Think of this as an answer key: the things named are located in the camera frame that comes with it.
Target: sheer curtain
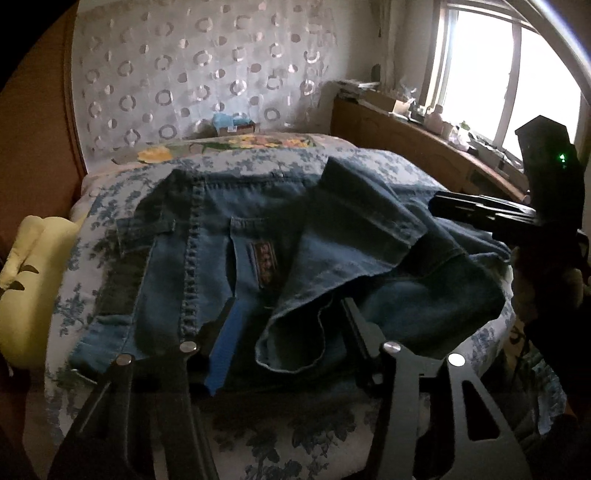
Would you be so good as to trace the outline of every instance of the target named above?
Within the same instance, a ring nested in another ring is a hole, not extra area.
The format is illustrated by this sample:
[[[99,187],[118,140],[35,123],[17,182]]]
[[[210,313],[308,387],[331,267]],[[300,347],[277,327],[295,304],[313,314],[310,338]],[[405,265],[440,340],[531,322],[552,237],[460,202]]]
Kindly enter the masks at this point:
[[[394,58],[397,35],[404,21],[406,0],[370,0],[382,39],[381,85],[389,92],[396,87]]]

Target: black device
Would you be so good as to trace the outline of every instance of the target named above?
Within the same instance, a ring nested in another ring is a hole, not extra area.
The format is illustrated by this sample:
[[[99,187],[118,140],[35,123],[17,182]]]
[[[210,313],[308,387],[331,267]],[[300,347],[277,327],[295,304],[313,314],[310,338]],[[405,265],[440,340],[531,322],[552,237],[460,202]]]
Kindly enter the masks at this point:
[[[487,196],[438,192],[431,214],[492,232],[512,247],[551,252],[556,263],[591,273],[589,239],[580,230],[584,169],[564,125],[539,116],[516,132],[530,185],[531,207]]]
[[[358,386],[382,399],[366,480],[529,480],[525,456],[472,367],[458,353],[443,360],[386,341],[355,302],[341,302],[343,337]],[[136,361],[122,354],[101,377],[74,420],[48,480],[154,479],[151,422],[157,421],[170,480],[217,480],[195,399],[223,384],[237,339],[240,308],[230,299],[194,342]],[[427,432],[417,436],[420,395],[430,396]]]

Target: bottle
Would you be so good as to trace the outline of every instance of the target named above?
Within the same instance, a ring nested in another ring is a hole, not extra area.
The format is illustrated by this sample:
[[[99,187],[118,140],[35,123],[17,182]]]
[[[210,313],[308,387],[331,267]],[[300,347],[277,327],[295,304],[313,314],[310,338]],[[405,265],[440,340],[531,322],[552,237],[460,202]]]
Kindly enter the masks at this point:
[[[430,113],[425,118],[425,128],[430,132],[441,135],[443,133],[443,106],[436,105],[433,113]]]

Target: yellow pillow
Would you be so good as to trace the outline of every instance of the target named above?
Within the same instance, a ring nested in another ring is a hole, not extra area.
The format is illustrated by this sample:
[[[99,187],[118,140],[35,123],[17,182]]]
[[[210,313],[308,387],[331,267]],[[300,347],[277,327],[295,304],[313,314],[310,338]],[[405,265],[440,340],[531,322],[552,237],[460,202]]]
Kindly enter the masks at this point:
[[[42,368],[53,306],[84,219],[26,217],[0,272],[0,351],[17,368]]]

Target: wooden cabinet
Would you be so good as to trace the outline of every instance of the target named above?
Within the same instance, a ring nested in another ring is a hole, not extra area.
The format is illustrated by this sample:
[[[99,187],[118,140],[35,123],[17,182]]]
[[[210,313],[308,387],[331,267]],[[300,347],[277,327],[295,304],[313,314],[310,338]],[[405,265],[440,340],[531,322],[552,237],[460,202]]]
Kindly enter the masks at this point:
[[[403,156],[453,192],[485,194],[520,202],[525,194],[492,168],[419,126],[335,99],[330,133],[361,148]]]

